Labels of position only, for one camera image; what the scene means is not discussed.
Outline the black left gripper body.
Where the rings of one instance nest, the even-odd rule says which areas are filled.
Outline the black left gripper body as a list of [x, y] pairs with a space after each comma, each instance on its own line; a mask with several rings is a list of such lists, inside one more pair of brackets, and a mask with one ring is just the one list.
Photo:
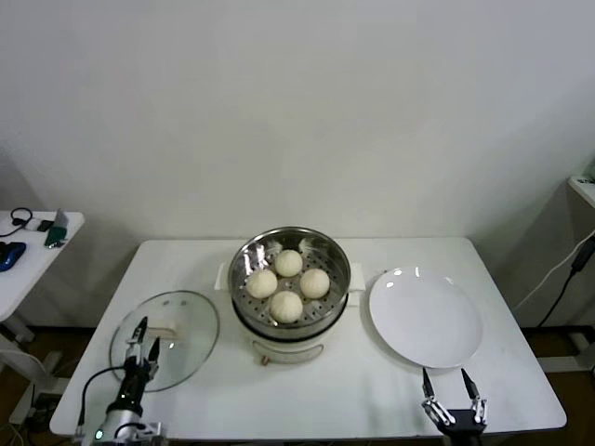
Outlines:
[[157, 372], [157, 360], [143, 359], [140, 363], [134, 358], [124, 363], [125, 377], [118, 391], [118, 409], [132, 413], [143, 413], [141, 401], [145, 388]]

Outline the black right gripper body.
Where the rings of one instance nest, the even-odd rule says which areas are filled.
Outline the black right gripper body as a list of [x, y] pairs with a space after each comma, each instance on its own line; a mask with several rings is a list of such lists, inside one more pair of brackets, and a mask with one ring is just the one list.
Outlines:
[[481, 446], [482, 424], [475, 421], [471, 409], [457, 409], [451, 412], [455, 422], [441, 424], [441, 432], [453, 446]]

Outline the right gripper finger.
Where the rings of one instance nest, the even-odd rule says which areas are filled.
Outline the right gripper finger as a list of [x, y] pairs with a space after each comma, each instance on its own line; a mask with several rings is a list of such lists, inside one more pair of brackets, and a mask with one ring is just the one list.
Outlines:
[[469, 399], [471, 401], [471, 412], [475, 423], [485, 423], [487, 419], [487, 399], [483, 399], [475, 382], [471, 379], [465, 369], [461, 370], [463, 381]]
[[451, 426], [454, 423], [454, 416], [451, 415], [437, 400], [430, 377], [425, 368], [422, 369], [422, 376], [424, 400], [422, 401], [421, 406], [426, 415], [436, 426]]

